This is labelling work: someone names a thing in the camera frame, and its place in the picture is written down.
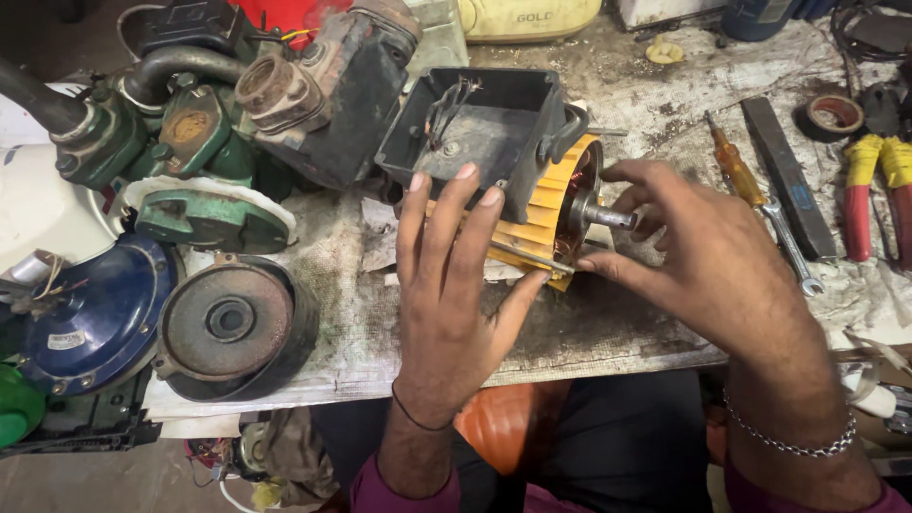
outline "blue motor cover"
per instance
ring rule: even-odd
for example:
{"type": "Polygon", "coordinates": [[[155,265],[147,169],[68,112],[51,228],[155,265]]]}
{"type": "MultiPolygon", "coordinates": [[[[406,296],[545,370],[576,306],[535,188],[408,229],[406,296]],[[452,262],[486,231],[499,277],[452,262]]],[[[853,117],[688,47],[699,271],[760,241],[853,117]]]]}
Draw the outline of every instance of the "blue motor cover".
{"type": "Polygon", "coordinates": [[[56,395],[93,393],[128,378],[151,357],[161,308],[177,281],[171,251],[121,236],[104,254],[60,272],[60,305],[29,319],[19,371],[56,395]]]}

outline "fingernail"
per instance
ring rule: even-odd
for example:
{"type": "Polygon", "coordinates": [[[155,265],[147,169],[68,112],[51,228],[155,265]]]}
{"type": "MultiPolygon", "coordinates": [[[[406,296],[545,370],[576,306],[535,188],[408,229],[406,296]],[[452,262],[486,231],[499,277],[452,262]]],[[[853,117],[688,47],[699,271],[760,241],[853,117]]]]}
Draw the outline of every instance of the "fingernail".
{"type": "Polygon", "coordinates": [[[469,162],[460,168],[459,172],[456,173],[456,176],[453,176],[453,180],[463,180],[465,178],[469,178],[476,171],[478,171],[478,166],[474,163],[469,162]]]}
{"type": "Polygon", "coordinates": [[[411,175],[411,183],[409,184],[409,192],[414,193],[415,191],[421,188],[421,184],[424,183],[424,175],[421,173],[415,173],[411,175]]]}
{"type": "Polygon", "coordinates": [[[591,260],[586,260],[583,258],[580,260],[576,260],[576,268],[581,271],[591,273],[592,271],[596,270],[596,265],[593,264],[591,260]]]}
{"type": "Polygon", "coordinates": [[[478,204],[481,206],[491,206],[501,201],[501,198],[503,198],[503,191],[501,191],[501,188],[491,187],[486,193],[484,193],[482,199],[478,200],[478,204]]]}

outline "black wrist band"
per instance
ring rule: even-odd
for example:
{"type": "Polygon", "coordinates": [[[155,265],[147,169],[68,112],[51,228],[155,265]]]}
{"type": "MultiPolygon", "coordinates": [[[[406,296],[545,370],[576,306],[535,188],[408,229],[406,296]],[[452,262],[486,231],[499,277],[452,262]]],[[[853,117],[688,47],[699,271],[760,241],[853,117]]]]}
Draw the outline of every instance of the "black wrist band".
{"type": "Polygon", "coordinates": [[[396,380],[393,380],[393,383],[389,386],[389,389],[393,392],[393,401],[396,402],[396,404],[399,406],[399,409],[402,410],[402,412],[405,414],[406,418],[409,419],[412,424],[415,424],[417,427],[420,427],[425,431],[432,431],[435,433],[443,431],[444,429],[450,427],[453,424],[453,421],[456,419],[456,417],[451,418],[449,421],[447,421],[446,424],[443,425],[443,427],[428,427],[416,421],[415,418],[409,414],[409,411],[405,409],[405,406],[402,405],[402,401],[400,401],[399,397],[396,395],[396,380]]]}

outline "orange screwdriver handle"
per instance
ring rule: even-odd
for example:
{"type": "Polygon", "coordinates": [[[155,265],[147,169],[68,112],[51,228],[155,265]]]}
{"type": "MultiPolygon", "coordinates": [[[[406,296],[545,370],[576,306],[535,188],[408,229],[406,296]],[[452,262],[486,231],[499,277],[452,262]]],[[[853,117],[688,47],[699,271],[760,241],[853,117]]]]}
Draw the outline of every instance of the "orange screwdriver handle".
{"type": "Polygon", "coordinates": [[[766,197],[754,180],[753,174],[741,159],[738,147],[728,142],[722,129],[712,129],[712,139],[716,143],[716,161],[722,168],[738,196],[751,208],[766,204],[766,197]]]}

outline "black pants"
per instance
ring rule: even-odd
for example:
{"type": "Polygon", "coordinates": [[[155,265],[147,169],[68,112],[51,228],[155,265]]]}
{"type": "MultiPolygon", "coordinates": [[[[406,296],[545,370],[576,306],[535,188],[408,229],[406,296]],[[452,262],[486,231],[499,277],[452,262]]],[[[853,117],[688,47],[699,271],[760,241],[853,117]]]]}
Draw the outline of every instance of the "black pants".
{"type": "MultiPolygon", "coordinates": [[[[383,436],[389,399],[311,407],[348,490],[383,436]]],[[[522,511],[525,483],[503,477],[458,434],[461,511],[522,511]]],[[[529,479],[596,513],[711,511],[706,425],[693,371],[576,380],[549,456],[529,479]]]]}

